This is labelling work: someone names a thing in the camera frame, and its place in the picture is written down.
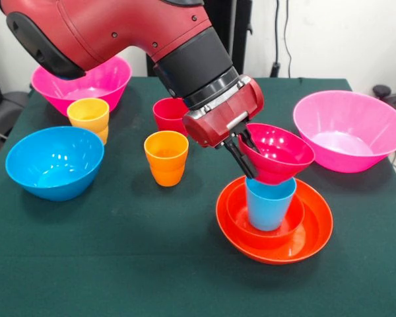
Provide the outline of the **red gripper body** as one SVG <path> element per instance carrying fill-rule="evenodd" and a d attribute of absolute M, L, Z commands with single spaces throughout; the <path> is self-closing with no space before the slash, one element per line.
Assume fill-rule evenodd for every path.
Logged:
<path fill-rule="evenodd" d="M 258 83 L 247 75 L 202 108 L 188 112 L 182 119 L 187 133 L 202 147 L 217 147 L 231 136 L 241 122 L 255 117 L 264 108 Z"/>

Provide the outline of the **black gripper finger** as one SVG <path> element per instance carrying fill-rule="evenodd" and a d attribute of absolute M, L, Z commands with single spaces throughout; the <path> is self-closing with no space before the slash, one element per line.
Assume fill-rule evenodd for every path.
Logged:
<path fill-rule="evenodd" d="M 244 144 L 244 147 L 246 148 L 246 153 L 250 154 L 251 152 L 253 153 L 260 153 L 257 145 L 252 139 L 251 133 L 249 132 L 249 129 L 247 127 L 244 128 L 242 131 L 242 141 Z"/>
<path fill-rule="evenodd" d="M 241 152 L 239 147 L 231 138 L 228 138 L 224 141 L 224 147 L 234 157 L 235 161 L 238 163 L 239 167 L 248 178 L 254 179 L 257 177 L 256 168 L 249 160 L 249 158 L 245 154 L 243 154 L 243 152 Z"/>

